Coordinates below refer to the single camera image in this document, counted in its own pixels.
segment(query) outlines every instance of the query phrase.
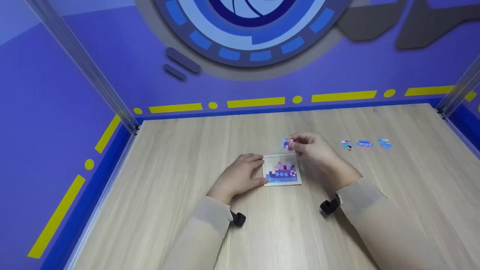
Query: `black wristband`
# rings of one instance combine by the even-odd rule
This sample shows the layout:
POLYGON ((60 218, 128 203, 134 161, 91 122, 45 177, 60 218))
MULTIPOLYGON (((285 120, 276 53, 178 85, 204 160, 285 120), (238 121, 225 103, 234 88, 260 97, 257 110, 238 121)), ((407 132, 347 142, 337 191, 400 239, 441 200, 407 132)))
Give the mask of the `black wristband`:
POLYGON ((335 212, 335 210, 340 206, 340 198, 338 197, 338 195, 335 193, 335 198, 331 201, 329 200, 326 200, 324 201, 321 205, 320 205, 320 208, 322 209, 322 211, 327 214, 327 215, 330 215, 331 213, 335 212))
POLYGON ((235 224, 235 226, 237 227, 242 227, 243 224, 245 223, 245 220, 247 220, 247 217, 245 217, 244 214, 238 212, 238 213, 234 213, 232 211, 230 211, 230 213, 232 214, 232 217, 233 217, 233 224, 235 224))

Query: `wooden table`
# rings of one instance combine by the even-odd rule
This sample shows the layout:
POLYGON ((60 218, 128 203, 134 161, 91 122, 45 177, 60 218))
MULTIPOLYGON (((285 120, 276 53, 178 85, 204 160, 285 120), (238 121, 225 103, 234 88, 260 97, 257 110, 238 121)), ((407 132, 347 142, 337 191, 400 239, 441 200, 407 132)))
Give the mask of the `wooden table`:
MULTIPOLYGON (((74 268, 159 269, 225 167, 240 153, 279 152, 300 131, 324 136, 416 221, 450 268, 480 269, 480 162, 428 104, 146 121, 74 268), (345 139, 375 146, 349 152, 345 139)), ((324 177, 307 162, 300 173, 300 186, 237 198, 232 209, 247 222, 229 229, 216 269, 375 269, 343 213, 319 213, 331 193, 324 177)))

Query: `blue water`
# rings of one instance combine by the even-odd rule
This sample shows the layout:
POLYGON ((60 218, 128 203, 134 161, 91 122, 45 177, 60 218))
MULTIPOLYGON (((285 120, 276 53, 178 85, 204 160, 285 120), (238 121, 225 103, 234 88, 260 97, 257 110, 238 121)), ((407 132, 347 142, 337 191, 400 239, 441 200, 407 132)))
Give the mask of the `blue water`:
POLYGON ((283 178, 271 178, 269 174, 265 176, 270 179, 270 183, 279 183, 279 182, 296 182, 298 181, 297 177, 283 177, 283 178))

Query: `sleeve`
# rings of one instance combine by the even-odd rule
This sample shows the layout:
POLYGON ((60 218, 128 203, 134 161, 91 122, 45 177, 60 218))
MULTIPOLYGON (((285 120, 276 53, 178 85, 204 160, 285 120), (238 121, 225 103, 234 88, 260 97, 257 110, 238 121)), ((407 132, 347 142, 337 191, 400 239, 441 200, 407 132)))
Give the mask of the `sleeve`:
POLYGON ((204 197, 161 269, 212 270, 232 219, 229 205, 204 197))
POLYGON ((420 228, 375 186, 360 179, 337 194, 340 208, 381 270, 446 269, 420 228))

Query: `circular wall decal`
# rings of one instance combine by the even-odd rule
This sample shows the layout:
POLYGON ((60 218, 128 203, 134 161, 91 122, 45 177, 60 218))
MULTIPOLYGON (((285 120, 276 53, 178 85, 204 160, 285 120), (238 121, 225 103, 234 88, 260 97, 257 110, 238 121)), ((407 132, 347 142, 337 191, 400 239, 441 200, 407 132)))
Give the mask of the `circular wall decal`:
POLYGON ((350 0, 156 0, 175 34, 223 64, 257 67, 302 52, 350 0))

